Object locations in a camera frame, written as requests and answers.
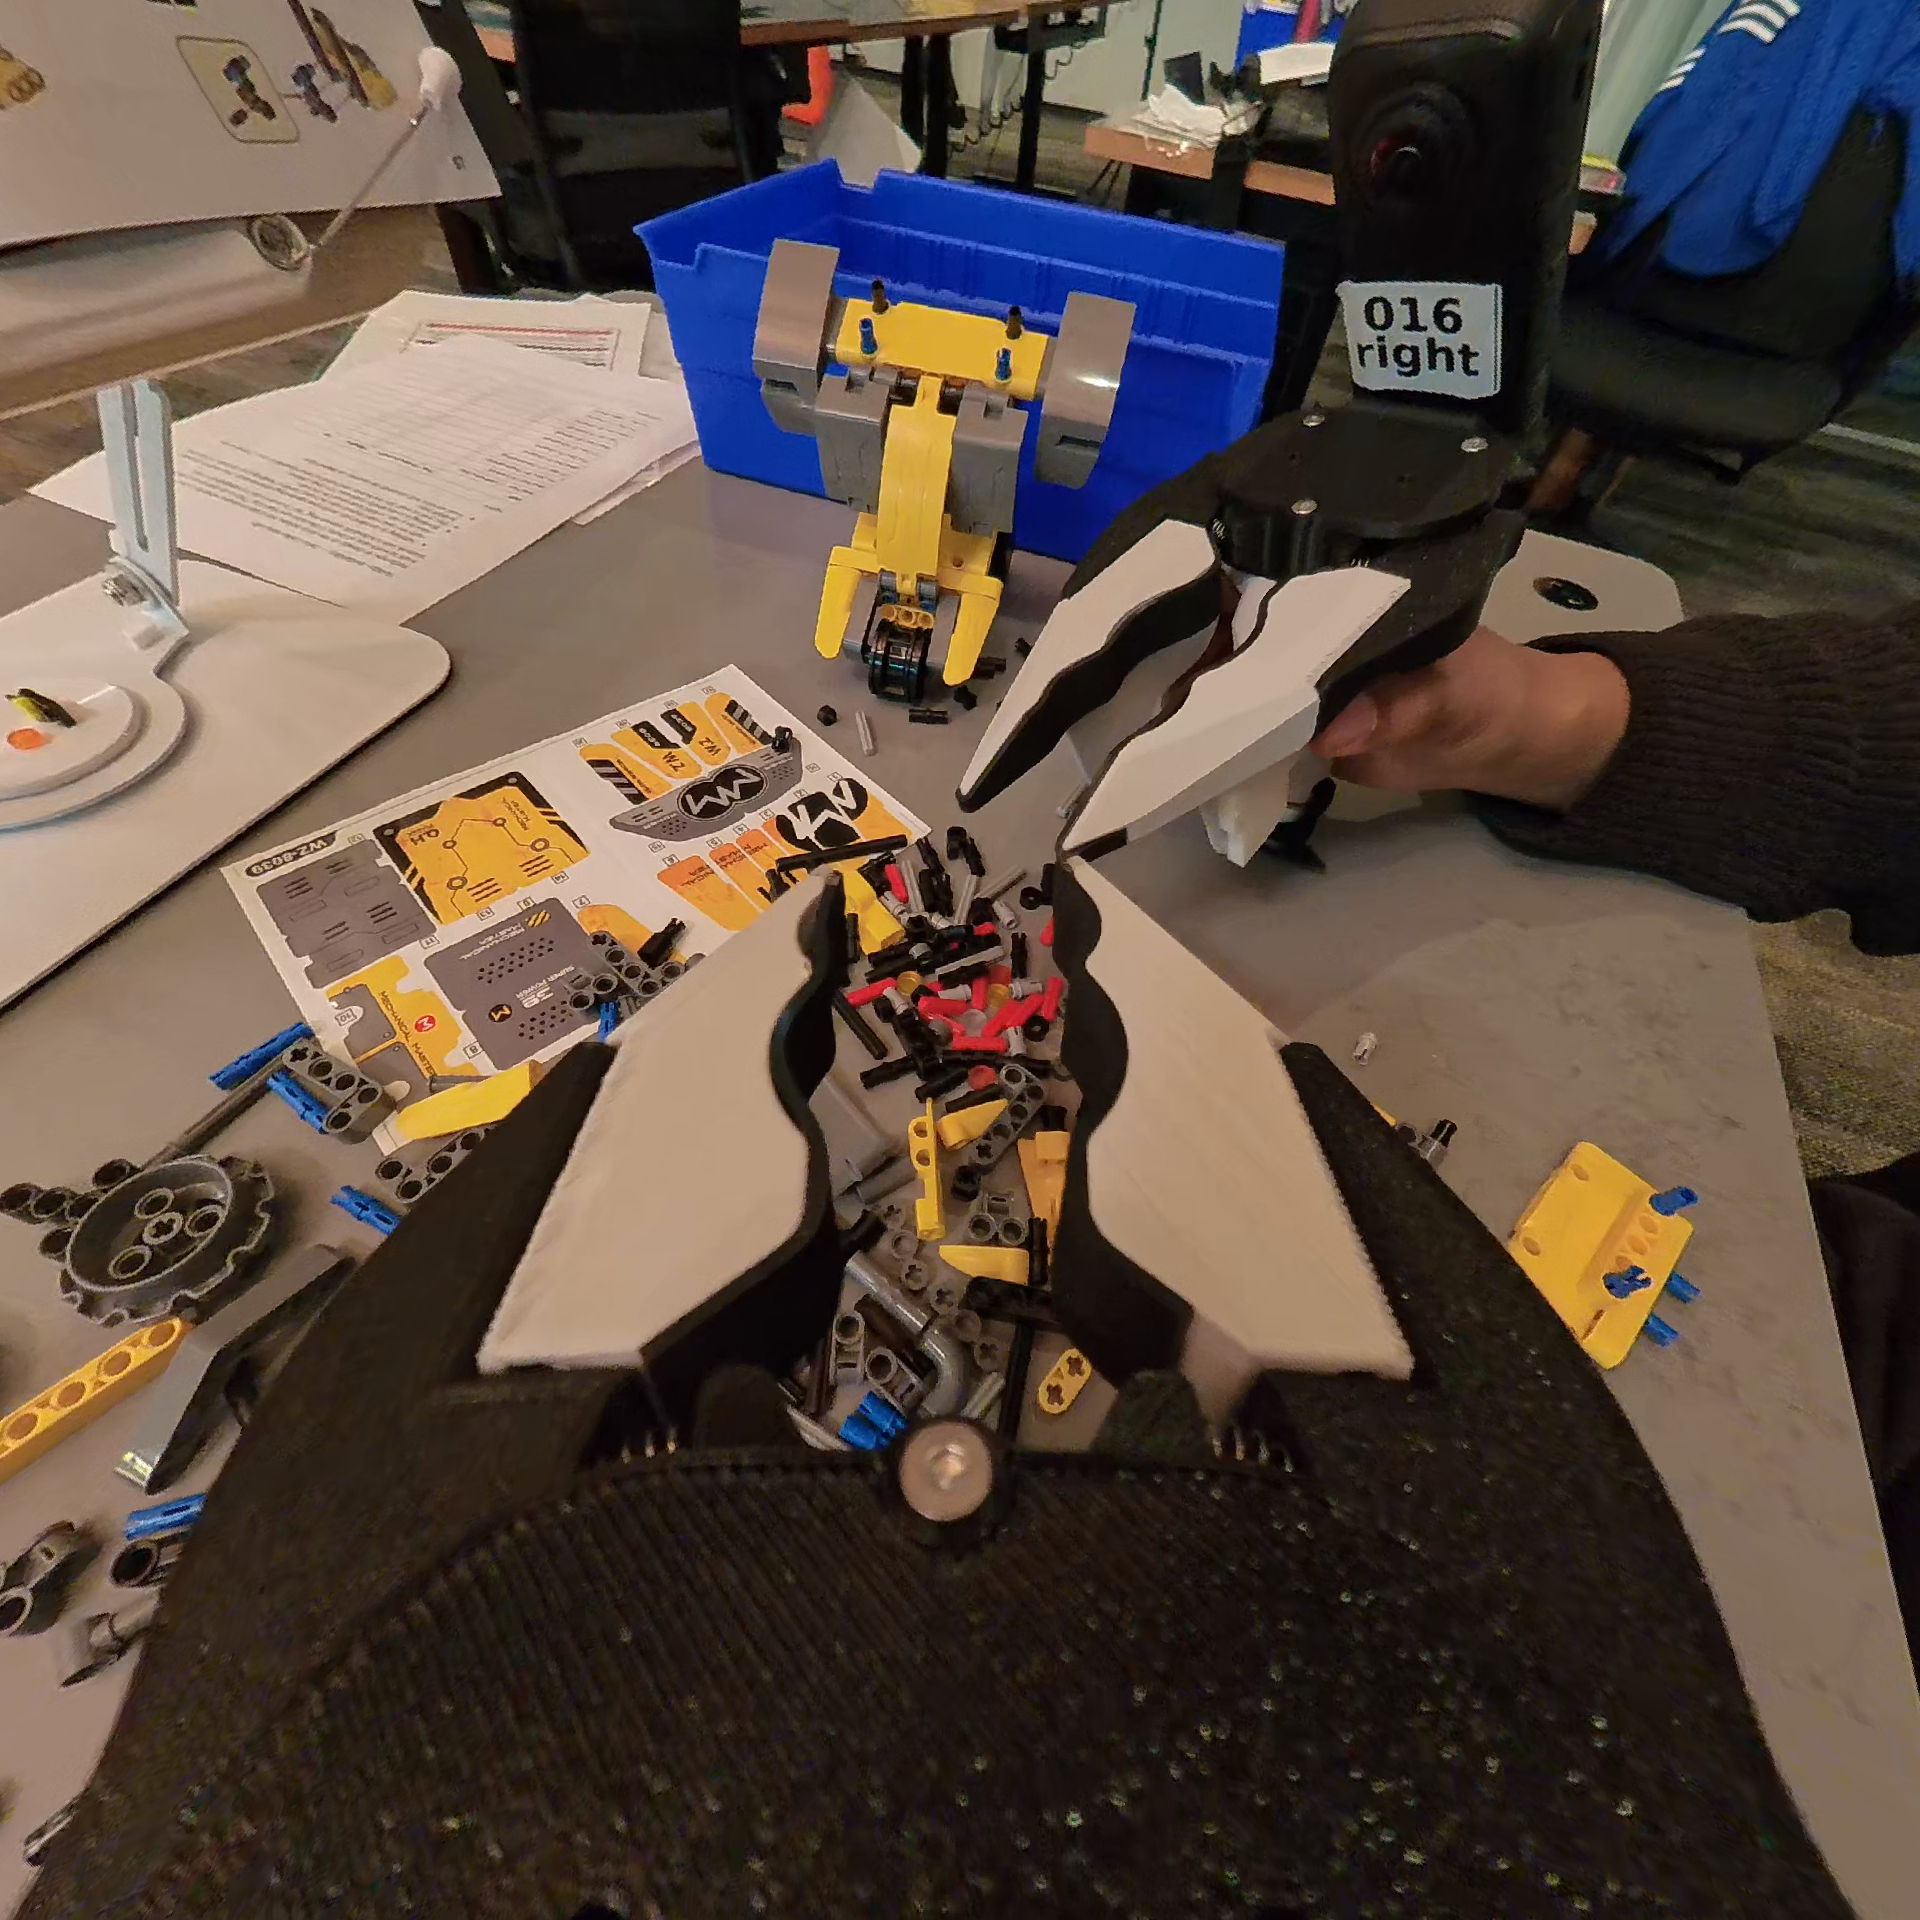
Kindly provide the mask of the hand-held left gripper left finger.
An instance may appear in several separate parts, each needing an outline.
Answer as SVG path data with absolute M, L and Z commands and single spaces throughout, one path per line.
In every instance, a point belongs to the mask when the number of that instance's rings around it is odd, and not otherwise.
M 636 1376 L 686 1419 L 730 1364 L 783 1376 L 843 1257 L 810 1100 L 846 986 L 838 874 L 814 874 L 587 1049 L 592 1097 L 477 1344 L 501 1400 Z

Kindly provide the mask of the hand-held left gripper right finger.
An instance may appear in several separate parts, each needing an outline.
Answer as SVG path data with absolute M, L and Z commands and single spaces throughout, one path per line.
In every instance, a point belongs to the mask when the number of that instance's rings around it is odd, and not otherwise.
M 1077 1109 L 1048 1283 L 1115 1385 L 1232 1415 L 1268 1373 L 1403 1383 L 1413 1354 L 1282 1061 L 1282 1033 L 1083 858 L 1053 876 Z

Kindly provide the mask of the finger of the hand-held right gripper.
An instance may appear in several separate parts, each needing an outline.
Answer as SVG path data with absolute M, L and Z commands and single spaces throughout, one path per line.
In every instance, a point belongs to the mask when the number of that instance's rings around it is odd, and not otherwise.
M 1218 624 L 1218 556 L 1206 527 L 1160 521 L 1046 616 L 956 786 L 975 812 L 1107 713 L 1155 660 L 1180 675 Z
M 1408 592 L 1382 570 L 1323 570 L 1239 601 L 1239 649 L 1126 737 L 1061 840 L 1066 858 L 1134 844 L 1200 812 L 1211 851 L 1247 864 L 1288 813 L 1291 767 L 1319 729 L 1319 681 Z

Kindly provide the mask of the pile of building block pieces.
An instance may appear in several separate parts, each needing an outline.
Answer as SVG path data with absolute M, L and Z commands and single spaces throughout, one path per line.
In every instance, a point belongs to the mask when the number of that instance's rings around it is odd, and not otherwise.
M 1034 1041 L 1048 1016 L 1059 1011 L 1063 984 L 1059 979 L 1039 987 L 1036 979 L 1013 976 L 1006 987 L 989 986 L 1004 973 L 1000 937 L 986 925 L 971 925 L 966 936 L 956 931 L 941 936 L 928 948 L 941 968 L 907 968 L 872 955 L 871 979 L 853 991 L 831 996 L 831 1012 L 851 1016 L 853 1009 L 872 1003 L 894 1019 L 896 1041 L 903 1047 L 896 1067 L 933 1072 L 950 1067 L 966 1076 L 986 1063 L 1006 1069 L 1013 1083 L 1027 1067 L 1023 1059 L 1006 1051 L 1004 1043 Z M 605 1041 L 587 1041 L 555 1063 L 548 1075 L 536 1075 L 517 1095 L 508 1112 L 455 1117 L 447 1125 L 450 1143 L 459 1146 L 469 1135 L 482 1135 L 484 1146 L 506 1152 L 503 1170 L 480 1165 L 476 1154 L 459 1159 L 459 1165 L 439 1184 L 439 1194 L 452 1209 L 432 1213 L 415 1208 L 413 1224 L 428 1227 L 480 1226 L 477 1203 L 501 1201 L 508 1194 L 508 1173 L 535 1169 L 535 1147 L 527 1136 L 510 1135 L 508 1125 L 535 1121 L 536 1097 L 559 1093 L 559 1080 L 574 1067 L 592 1072 L 587 1049 L 605 1047 Z M 838 1173 L 836 1136 L 827 1135 L 822 1115 L 812 1112 L 822 1128 L 829 1156 L 831 1208 L 843 1192 L 855 1188 L 869 1170 L 855 1165 L 851 1176 Z M 559 1163 L 568 1152 L 581 1122 L 564 1121 L 559 1128 Z M 175 1143 L 157 1156 L 132 1162 L 148 1165 L 182 1154 L 200 1154 L 196 1147 Z M 258 1352 L 274 1352 L 287 1337 L 306 1329 L 320 1307 L 344 1284 L 351 1274 L 351 1255 L 332 1244 L 306 1244 L 286 1255 L 267 1279 L 253 1281 L 247 1292 L 218 1309 L 203 1323 L 184 1323 L 181 1317 L 157 1320 L 143 1325 L 119 1329 L 109 1349 L 92 1356 L 84 1368 L 46 1392 L 4 1415 L 4 1474 L 32 1465 L 48 1450 L 62 1445 L 94 1418 L 109 1413 L 126 1400 L 148 1396 L 146 1426 L 135 1448 L 123 1456 L 123 1472 L 143 1495 L 165 1493 L 191 1465 L 231 1408 L 232 1373 L 252 1373 Z

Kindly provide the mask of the person's right hand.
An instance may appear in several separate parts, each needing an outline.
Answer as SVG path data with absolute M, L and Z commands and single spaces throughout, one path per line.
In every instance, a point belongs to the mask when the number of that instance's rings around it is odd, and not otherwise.
M 1338 778 L 1388 793 L 1564 812 L 1592 789 L 1627 717 L 1627 684 L 1610 658 L 1477 632 L 1439 663 L 1363 691 L 1310 748 Z

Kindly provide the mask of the yellow grey toy robot model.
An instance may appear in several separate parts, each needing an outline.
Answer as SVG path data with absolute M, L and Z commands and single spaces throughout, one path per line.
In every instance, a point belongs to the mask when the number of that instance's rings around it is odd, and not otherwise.
M 814 442 L 855 531 L 822 576 L 815 651 L 856 635 L 872 698 L 971 684 L 1011 568 L 1023 464 L 1082 490 L 1114 428 L 1135 309 L 1069 292 L 1055 332 L 835 289 L 836 248 L 776 241 L 752 365 L 767 416 Z

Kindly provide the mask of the blue jacket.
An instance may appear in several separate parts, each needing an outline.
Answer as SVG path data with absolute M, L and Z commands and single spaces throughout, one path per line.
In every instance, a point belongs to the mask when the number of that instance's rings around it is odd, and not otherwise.
M 1695 280 L 1768 263 L 1862 112 L 1904 138 L 1893 265 L 1917 269 L 1917 4 L 1743 3 L 1671 71 L 1622 151 L 1622 196 L 1584 260 L 1659 233 L 1656 258 Z

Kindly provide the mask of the blue storage bin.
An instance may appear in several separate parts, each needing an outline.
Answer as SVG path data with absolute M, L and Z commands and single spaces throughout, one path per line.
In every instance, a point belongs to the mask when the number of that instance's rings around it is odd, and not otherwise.
M 1082 560 L 1140 495 L 1259 421 L 1280 317 L 1282 250 L 1230 231 L 1023 196 L 986 183 L 879 175 L 831 160 L 744 183 L 636 227 L 686 377 L 704 461 L 774 490 L 826 497 L 819 451 L 760 403 L 752 338 L 772 243 L 838 250 L 835 289 L 947 304 L 1020 307 L 1053 332 L 1069 292 L 1130 303 L 1111 432 L 1082 490 L 1036 480 L 1023 445 L 1015 547 Z

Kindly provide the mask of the yellow and grey sticker sheet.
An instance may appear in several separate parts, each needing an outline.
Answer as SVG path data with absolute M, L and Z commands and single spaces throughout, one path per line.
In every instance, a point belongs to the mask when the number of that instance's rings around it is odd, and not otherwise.
M 782 858 L 896 833 L 928 825 L 724 665 L 224 877 L 315 1039 L 423 1091 L 552 1059 L 613 948 L 678 924 L 666 965 L 708 957 Z

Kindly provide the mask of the yellow plate with blue pins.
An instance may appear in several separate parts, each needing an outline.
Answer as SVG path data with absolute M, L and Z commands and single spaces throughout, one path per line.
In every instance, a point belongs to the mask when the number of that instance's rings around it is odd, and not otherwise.
M 1671 1307 L 1699 1289 L 1677 1272 L 1699 1194 L 1656 1188 L 1592 1140 L 1578 1140 L 1519 1213 L 1507 1251 L 1575 1344 L 1615 1369 L 1638 1341 L 1668 1349 Z

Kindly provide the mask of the dark grey gear wheel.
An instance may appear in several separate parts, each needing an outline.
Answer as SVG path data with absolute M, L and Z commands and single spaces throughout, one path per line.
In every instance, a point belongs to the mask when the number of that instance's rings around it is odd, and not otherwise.
M 14 1184 L 3 1212 L 38 1233 L 62 1304 L 86 1322 L 196 1325 L 239 1298 L 269 1255 L 277 1188 L 250 1159 L 117 1159 L 88 1188 Z

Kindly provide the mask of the wooden background desk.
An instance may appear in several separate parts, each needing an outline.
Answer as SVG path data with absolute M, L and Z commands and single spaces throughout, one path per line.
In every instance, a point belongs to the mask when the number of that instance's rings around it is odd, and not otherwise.
M 1030 196 L 1038 189 L 1048 57 L 1100 39 L 1111 9 L 1114 3 L 763 3 L 738 4 L 738 41 L 758 49 L 901 41 L 918 69 L 918 80 L 903 85 L 903 104 L 918 111 L 907 120 L 907 133 L 918 143 L 924 172 L 947 179 L 952 156 L 950 39 L 968 32 L 1011 37 L 1023 61 L 1013 189 Z

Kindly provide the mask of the white book stand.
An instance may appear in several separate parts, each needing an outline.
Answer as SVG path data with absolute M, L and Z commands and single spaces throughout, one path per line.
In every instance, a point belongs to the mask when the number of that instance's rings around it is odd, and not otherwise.
M 292 217 L 4 250 L 4 416 L 92 396 L 109 544 L 38 600 L 4 589 L 3 999 L 218 855 L 432 698 L 442 644 L 182 560 L 159 373 L 357 321 L 398 292 L 423 209 L 308 243 Z

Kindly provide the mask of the person's torso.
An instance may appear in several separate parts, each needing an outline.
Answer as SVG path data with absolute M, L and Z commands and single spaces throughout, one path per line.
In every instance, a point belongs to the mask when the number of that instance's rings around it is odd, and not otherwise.
M 1917 1487 L 1917 1154 L 1808 1188 L 1877 1498 Z

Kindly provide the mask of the black mesh office chair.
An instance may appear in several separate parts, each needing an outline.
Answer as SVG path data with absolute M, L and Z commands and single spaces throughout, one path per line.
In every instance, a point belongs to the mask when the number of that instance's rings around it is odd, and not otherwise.
M 651 291 L 639 228 L 752 179 L 733 3 L 508 4 L 511 73 L 467 4 L 421 7 L 495 177 L 450 241 L 472 292 Z

